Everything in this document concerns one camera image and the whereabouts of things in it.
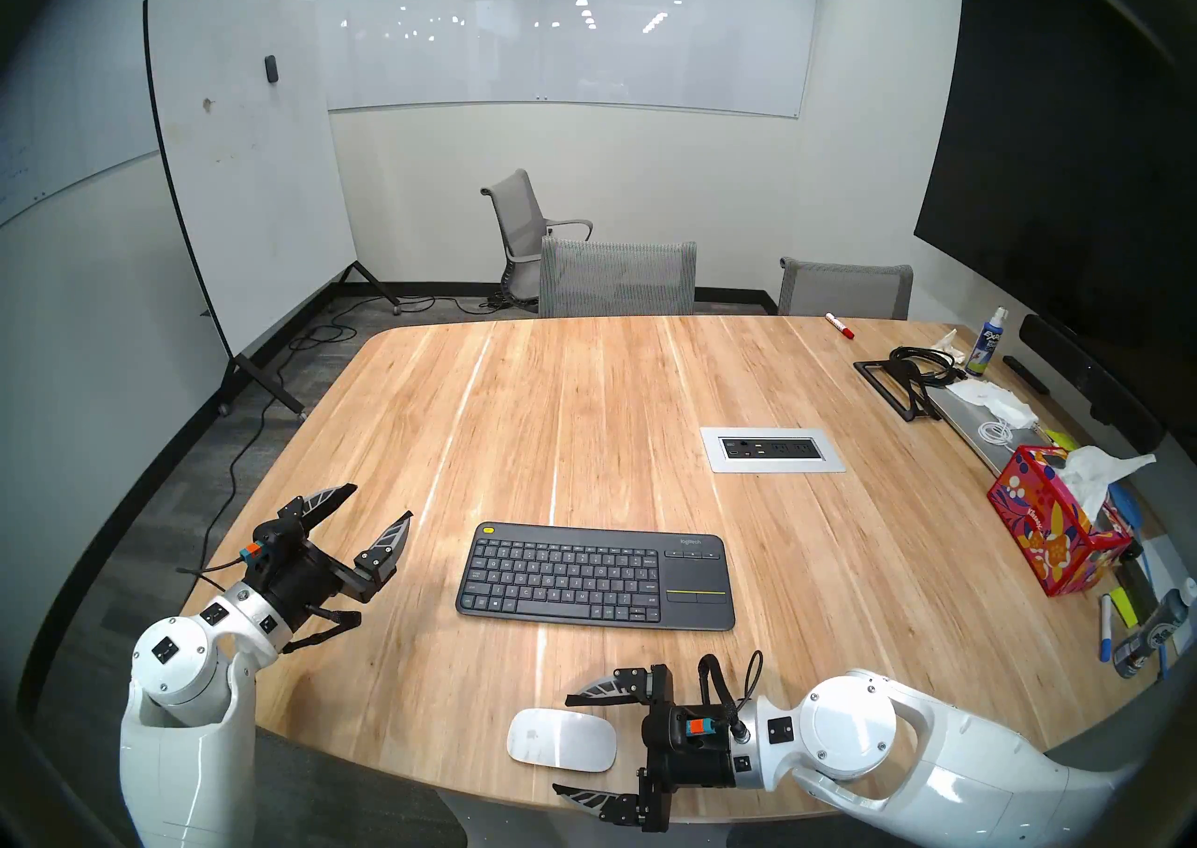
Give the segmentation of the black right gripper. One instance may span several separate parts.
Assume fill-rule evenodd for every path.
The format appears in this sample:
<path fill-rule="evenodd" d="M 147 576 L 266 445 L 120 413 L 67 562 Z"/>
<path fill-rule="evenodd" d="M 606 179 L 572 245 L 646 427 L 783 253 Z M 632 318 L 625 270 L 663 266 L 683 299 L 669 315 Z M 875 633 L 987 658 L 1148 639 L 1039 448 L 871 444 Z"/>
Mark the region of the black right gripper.
<path fill-rule="evenodd" d="M 555 795 L 598 820 L 636 826 L 643 832 L 666 832 L 672 796 L 678 791 L 736 787 L 731 743 L 747 734 L 739 715 L 741 701 L 727 686 L 721 666 L 699 666 L 698 678 L 699 704 L 674 701 L 668 666 L 616 668 L 567 695 L 566 707 L 646 705 L 642 721 L 646 755 L 642 794 L 587 791 L 554 782 Z"/>

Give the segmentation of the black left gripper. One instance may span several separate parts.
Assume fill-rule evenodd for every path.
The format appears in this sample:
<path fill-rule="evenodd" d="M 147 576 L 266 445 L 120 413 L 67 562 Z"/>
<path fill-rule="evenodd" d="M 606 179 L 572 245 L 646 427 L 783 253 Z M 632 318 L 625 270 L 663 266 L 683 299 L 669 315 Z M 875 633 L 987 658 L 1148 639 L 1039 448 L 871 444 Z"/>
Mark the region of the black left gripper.
<path fill-rule="evenodd" d="M 338 511 L 358 485 L 346 483 L 306 497 L 294 497 L 278 510 L 282 523 L 261 523 L 245 547 L 245 584 L 262 596 L 278 618 L 297 632 L 311 617 L 338 626 L 357 626 L 361 616 L 328 610 L 333 596 L 365 604 L 396 573 L 411 535 L 413 511 L 407 510 L 354 559 L 354 569 L 323 553 L 304 533 L 311 533 Z"/>

